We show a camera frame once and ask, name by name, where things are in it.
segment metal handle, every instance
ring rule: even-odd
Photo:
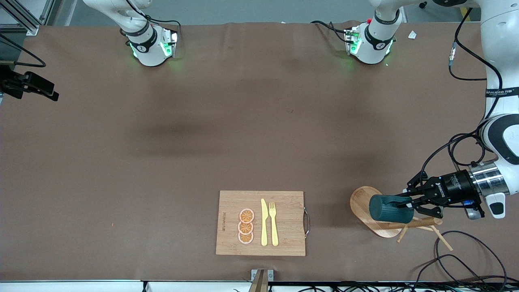
[[[306,207],[303,207],[303,211],[306,214],[306,226],[308,227],[308,230],[305,232],[305,238],[306,238],[308,236],[308,233],[310,233],[310,215],[308,214]]]

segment table surface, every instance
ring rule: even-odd
[[[313,24],[186,26],[182,58],[156,68],[113,27],[40,28],[25,46],[47,62],[33,71],[60,100],[1,106],[0,278],[240,280],[271,268],[283,281],[414,280],[435,235],[377,237],[348,202],[362,185],[399,193],[478,123],[485,84],[447,70],[455,28],[403,24],[390,55],[365,65]],[[481,53],[477,23],[460,38]],[[454,70],[484,76],[463,52]],[[459,147],[461,160],[478,155],[472,142]],[[454,168],[442,153],[427,171]],[[307,256],[217,256],[220,190],[304,191]],[[439,229],[479,237],[517,277],[518,207],[512,197],[506,218],[478,221],[449,209]],[[478,244],[447,240],[477,273],[501,273]],[[432,266],[422,279],[447,277]]]

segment yellow knife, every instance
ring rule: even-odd
[[[264,199],[261,199],[261,245],[267,246],[267,218],[268,218],[268,208],[267,203],[265,203]]]

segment wooden cutting board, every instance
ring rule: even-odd
[[[279,245],[272,245],[271,218],[267,218],[268,245],[261,245],[261,199],[276,203]],[[249,244],[238,241],[239,214],[245,208],[254,211],[254,239]],[[290,191],[220,191],[218,210],[217,255],[305,256],[303,192]]]

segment yellow fork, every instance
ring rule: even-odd
[[[274,202],[268,203],[268,214],[272,219],[272,245],[278,246],[278,229],[276,227],[276,204]]]

